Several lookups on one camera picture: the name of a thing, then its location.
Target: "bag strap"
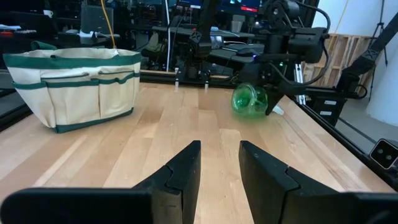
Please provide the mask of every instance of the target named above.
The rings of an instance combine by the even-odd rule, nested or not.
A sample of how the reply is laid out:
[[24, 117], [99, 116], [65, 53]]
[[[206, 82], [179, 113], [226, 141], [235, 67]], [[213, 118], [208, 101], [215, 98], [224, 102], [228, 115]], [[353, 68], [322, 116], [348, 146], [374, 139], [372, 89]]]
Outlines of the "bag strap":
[[46, 44], [40, 41], [32, 41], [30, 43], [32, 50], [56, 50], [57, 47], [51, 44]]

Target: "monitor screen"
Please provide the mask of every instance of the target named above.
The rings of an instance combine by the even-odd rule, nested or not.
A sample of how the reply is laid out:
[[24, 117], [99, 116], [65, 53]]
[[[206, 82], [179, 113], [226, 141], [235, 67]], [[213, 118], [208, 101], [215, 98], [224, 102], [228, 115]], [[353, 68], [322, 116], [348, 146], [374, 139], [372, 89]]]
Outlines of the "monitor screen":
[[233, 14], [257, 14], [261, 0], [222, 0], [220, 11]]

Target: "wooden tabletop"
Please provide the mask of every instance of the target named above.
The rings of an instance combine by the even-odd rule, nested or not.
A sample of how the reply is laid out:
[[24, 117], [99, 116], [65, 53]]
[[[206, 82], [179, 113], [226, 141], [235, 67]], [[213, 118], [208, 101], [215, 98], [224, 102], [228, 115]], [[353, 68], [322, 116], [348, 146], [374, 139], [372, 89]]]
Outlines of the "wooden tabletop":
[[64, 134], [29, 116], [0, 133], [0, 200], [31, 186], [132, 187], [196, 139], [195, 223], [253, 222], [239, 171], [242, 139], [336, 190], [393, 192], [288, 98], [283, 116], [243, 120], [231, 112], [231, 94], [141, 83], [132, 115]]

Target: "green cup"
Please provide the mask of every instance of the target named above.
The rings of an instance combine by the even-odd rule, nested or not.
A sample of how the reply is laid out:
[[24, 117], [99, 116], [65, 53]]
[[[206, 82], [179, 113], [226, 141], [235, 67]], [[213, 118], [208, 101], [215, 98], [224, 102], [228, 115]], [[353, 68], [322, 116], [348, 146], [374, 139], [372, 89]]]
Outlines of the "green cup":
[[232, 109], [244, 116], [265, 116], [268, 108], [267, 92], [248, 83], [240, 84], [232, 95]]

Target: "wooden pallet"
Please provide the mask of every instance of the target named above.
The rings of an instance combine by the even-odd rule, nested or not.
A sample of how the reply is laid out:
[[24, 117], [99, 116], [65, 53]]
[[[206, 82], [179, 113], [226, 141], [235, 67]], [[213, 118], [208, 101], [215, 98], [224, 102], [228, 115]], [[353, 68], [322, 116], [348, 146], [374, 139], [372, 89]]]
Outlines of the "wooden pallet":
[[[316, 86], [336, 86], [341, 76], [341, 71], [350, 66], [367, 48], [371, 41], [371, 37], [339, 35], [332, 34], [329, 39], [325, 41], [325, 45], [330, 55], [330, 66], [326, 74], [315, 82]], [[323, 54], [321, 60], [316, 64], [303, 63], [304, 80], [310, 81], [320, 74], [320, 71], [325, 66], [326, 56]], [[360, 84], [368, 86], [371, 81], [373, 71], [370, 71], [361, 76]]]

